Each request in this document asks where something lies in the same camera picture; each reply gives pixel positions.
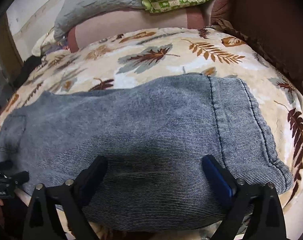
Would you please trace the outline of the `wooden glass door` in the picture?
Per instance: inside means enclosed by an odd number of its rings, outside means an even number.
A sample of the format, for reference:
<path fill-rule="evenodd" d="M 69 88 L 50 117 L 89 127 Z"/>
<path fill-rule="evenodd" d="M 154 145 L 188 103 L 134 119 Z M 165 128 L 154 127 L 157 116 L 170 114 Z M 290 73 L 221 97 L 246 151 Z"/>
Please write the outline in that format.
<path fill-rule="evenodd" d="M 20 74 L 23 61 L 9 29 L 7 14 L 0 17 L 0 109 L 13 95 L 13 82 Z"/>

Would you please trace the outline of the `cream small cushion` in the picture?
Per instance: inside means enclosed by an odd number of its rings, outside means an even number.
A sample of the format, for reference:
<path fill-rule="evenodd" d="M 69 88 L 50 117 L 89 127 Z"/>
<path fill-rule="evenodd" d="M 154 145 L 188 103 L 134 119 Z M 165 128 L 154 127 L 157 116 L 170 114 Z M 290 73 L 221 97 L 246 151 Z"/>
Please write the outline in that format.
<path fill-rule="evenodd" d="M 50 29 L 49 32 L 45 33 L 41 38 L 38 39 L 36 44 L 31 50 L 33 56 L 42 56 L 45 52 L 56 43 L 54 38 L 54 30 Z"/>

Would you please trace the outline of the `leaf print cream blanket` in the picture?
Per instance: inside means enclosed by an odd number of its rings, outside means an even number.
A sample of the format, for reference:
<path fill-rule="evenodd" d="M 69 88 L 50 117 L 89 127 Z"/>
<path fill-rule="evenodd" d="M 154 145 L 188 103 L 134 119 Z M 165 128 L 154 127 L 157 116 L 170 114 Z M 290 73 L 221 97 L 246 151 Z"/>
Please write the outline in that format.
<path fill-rule="evenodd" d="M 132 88 L 158 77 L 198 72 L 244 80 L 270 126 L 279 158 L 290 167 L 294 186 L 281 195 L 288 236 L 301 235 L 303 205 L 303 96 L 256 48 L 212 28 L 143 29 L 94 42 L 76 53 L 55 51 L 11 97 L 0 115 L 0 131 L 14 110 L 40 94 Z"/>

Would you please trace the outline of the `brown cardboard box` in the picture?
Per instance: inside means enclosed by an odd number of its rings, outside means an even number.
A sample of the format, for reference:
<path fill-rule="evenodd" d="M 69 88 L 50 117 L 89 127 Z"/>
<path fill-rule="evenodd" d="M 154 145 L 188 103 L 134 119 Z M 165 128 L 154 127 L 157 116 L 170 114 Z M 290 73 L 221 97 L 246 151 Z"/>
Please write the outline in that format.
<path fill-rule="evenodd" d="M 292 0 L 215 0 L 211 22 L 244 38 L 303 93 L 303 12 Z"/>

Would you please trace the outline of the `black cloth bundle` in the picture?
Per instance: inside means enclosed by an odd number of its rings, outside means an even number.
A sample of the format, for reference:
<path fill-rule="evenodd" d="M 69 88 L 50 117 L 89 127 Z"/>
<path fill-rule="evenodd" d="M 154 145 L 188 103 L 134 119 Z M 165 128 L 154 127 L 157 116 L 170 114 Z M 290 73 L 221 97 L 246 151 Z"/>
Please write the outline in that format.
<path fill-rule="evenodd" d="M 20 74 L 17 76 L 13 82 L 13 87 L 15 89 L 20 88 L 24 82 L 28 79 L 30 73 L 39 65 L 41 65 L 41 56 L 30 56 L 26 61 L 24 61 L 23 67 Z"/>

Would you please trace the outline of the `blue denim jeans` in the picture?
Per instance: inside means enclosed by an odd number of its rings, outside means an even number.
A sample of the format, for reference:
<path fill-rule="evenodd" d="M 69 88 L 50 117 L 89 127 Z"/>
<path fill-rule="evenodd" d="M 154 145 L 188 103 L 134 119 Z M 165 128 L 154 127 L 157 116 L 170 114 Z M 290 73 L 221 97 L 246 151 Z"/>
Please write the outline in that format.
<path fill-rule="evenodd" d="M 122 231 L 193 230 L 221 220 L 202 171 L 208 154 L 249 184 L 272 182 L 279 194 L 293 185 L 257 100 L 236 78 L 192 73 L 131 89 L 43 92 L 0 129 L 0 161 L 29 172 L 27 193 L 106 157 L 107 174 L 84 213 Z"/>

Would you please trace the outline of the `grey quilted pillow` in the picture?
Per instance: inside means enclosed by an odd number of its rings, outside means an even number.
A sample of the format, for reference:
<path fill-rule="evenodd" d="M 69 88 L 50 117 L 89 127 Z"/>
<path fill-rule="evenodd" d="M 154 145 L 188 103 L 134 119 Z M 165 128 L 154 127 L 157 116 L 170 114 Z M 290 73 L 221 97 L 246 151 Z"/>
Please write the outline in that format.
<path fill-rule="evenodd" d="M 65 0 L 54 25 L 54 39 L 96 15 L 124 9 L 144 9 L 142 0 Z"/>

